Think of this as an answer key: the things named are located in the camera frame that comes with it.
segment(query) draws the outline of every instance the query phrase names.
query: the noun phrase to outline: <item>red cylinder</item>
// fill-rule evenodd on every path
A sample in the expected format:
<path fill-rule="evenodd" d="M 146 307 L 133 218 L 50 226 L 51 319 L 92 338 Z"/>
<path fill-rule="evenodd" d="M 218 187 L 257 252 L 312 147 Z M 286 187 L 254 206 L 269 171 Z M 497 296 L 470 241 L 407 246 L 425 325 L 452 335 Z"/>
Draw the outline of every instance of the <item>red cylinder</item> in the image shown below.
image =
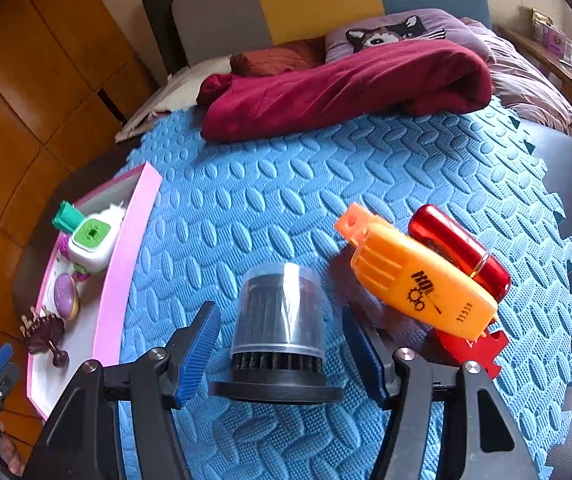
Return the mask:
<path fill-rule="evenodd" d="M 497 303 L 511 287 L 511 275 L 504 266 L 437 206 L 421 206 L 408 223 L 408 235 L 470 276 Z"/>

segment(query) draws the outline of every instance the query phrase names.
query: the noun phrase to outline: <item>metal screw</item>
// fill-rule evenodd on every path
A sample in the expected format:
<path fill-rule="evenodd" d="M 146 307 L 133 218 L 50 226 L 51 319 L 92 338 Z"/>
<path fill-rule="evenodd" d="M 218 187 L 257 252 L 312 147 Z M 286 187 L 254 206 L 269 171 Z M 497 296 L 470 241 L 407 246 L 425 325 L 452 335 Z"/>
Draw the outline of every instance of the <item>metal screw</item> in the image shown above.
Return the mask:
<path fill-rule="evenodd" d="M 162 348 L 161 346 L 158 346 L 157 348 L 151 348 L 146 355 L 148 356 L 149 359 L 151 359 L 152 361 L 159 361 L 161 359 L 163 359 L 164 357 L 166 357 L 166 349 Z"/>
<path fill-rule="evenodd" d="M 477 361 L 466 361 L 464 363 L 464 369 L 471 374 L 479 374 L 482 371 L 482 367 Z"/>
<path fill-rule="evenodd" d="M 95 359 L 89 359 L 88 361 L 82 363 L 82 371 L 85 374 L 90 374 L 95 370 L 97 370 L 98 366 L 99 366 L 98 361 L 96 361 Z"/>
<path fill-rule="evenodd" d="M 410 348 L 400 348 L 399 350 L 397 350 L 396 354 L 397 357 L 402 359 L 402 361 L 412 361 L 413 359 L 415 359 L 415 356 L 417 355 Z"/>

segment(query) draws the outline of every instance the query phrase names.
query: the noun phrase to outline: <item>pillow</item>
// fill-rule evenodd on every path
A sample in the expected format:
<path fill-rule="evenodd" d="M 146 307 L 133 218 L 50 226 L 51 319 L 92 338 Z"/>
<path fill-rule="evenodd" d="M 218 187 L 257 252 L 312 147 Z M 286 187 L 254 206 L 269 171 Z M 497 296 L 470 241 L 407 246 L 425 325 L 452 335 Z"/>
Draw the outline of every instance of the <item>pillow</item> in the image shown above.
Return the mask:
<path fill-rule="evenodd" d="M 326 62 L 363 48 L 412 38 L 446 39 L 469 48 L 486 63 L 495 61 L 490 49 L 460 20 L 445 10 L 419 9 L 369 18 L 334 30 L 326 35 Z"/>
<path fill-rule="evenodd" d="M 572 137 L 572 106 L 512 43 L 482 23 L 467 20 L 469 29 L 489 47 L 495 62 L 488 65 L 493 94 L 519 117 Z"/>
<path fill-rule="evenodd" d="M 174 112 L 195 106 L 202 82 L 212 74 L 230 74 L 230 56 L 207 59 L 175 74 L 168 83 L 166 96 L 155 104 L 154 111 Z"/>
<path fill-rule="evenodd" d="M 325 55 L 326 41 L 322 36 L 244 52 L 230 58 L 230 67 L 233 74 L 245 77 L 277 75 L 320 66 Z"/>

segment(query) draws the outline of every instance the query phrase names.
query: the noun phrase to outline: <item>green button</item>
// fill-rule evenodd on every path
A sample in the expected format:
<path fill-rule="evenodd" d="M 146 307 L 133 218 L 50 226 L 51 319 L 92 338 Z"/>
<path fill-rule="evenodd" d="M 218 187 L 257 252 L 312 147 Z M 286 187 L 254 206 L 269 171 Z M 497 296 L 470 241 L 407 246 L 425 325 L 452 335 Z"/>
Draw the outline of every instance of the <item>green button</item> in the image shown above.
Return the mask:
<path fill-rule="evenodd" d="M 82 247 L 95 249 L 106 238 L 110 230 L 111 227 L 106 222 L 102 222 L 97 218 L 91 218 L 82 224 L 73 240 Z"/>

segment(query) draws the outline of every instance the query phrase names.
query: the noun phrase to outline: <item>red toy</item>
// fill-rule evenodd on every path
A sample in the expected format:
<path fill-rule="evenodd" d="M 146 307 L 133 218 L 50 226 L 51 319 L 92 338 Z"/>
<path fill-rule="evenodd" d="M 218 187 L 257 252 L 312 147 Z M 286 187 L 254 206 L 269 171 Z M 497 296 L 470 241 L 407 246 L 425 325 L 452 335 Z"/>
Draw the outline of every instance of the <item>red toy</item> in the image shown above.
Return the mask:
<path fill-rule="evenodd" d="M 511 275 L 503 265 L 437 206 L 421 206 L 408 223 L 408 235 L 479 283 L 497 303 L 511 288 Z"/>
<path fill-rule="evenodd" d="M 490 378 L 495 379 L 502 371 L 502 367 L 495 364 L 495 358 L 508 345 L 508 338 L 502 330 L 492 334 L 488 333 L 488 329 L 484 332 L 486 337 L 480 337 L 477 341 L 466 341 L 461 337 L 435 329 L 442 346 L 459 364 L 471 360 L 477 361 L 486 370 Z"/>

